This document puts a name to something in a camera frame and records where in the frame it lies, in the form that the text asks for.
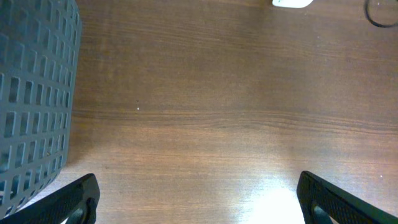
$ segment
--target brown wooden tabletop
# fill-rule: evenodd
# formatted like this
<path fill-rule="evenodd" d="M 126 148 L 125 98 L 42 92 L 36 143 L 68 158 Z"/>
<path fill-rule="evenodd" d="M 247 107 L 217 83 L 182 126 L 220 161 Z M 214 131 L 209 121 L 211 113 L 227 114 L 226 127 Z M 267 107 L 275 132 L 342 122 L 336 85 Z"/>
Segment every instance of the brown wooden tabletop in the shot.
<path fill-rule="evenodd" d="M 303 170 L 398 216 L 398 29 L 363 0 L 78 1 L 68 164 L 97 223 L 303 223 Z"/>

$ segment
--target wooden table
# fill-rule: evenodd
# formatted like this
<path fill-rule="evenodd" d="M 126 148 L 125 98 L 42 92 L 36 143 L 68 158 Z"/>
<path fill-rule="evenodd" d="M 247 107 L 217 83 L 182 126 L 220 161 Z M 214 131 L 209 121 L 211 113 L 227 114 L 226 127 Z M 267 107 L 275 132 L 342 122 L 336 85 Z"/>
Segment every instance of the wooden table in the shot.
<path fill-rule="evenodd" d="M 363 0 L 78 1 L 69 158 L 97 223 L 303 223 L 310 170 L 398 216 L 398 30 Z"/>

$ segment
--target basket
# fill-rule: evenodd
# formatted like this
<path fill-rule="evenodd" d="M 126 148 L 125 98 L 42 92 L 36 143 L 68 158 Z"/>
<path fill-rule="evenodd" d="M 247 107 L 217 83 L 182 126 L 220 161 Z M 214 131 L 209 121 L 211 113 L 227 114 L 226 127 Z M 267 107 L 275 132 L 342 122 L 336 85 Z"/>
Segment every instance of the basket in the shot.
<path fill-rule="evenodd" d="M 67 161 L 80 36 L 75 1 L 0 0 L 0 217 Z"/>

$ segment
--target gray plastic basket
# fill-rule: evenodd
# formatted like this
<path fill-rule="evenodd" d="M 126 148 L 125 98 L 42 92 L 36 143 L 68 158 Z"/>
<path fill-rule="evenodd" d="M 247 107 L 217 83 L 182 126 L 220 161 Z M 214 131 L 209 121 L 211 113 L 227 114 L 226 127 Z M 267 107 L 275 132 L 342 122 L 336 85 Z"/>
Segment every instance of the gray plastic basket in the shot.
<path fill-rule="evenodd" d="M 66 163 L 80 36 L 75 1 L 0 0 L 0 217 Z"/>

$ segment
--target laundry basket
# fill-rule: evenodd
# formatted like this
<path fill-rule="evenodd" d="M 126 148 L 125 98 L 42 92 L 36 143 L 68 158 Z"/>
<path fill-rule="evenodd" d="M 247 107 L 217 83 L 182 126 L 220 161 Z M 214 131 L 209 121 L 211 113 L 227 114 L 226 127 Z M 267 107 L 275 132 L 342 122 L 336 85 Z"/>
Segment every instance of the laundry basket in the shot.
<path fill-rule="evenodd" d="M 0 219 L 66 163 L 80 36 L 75 1 L 0 0 Z"/>

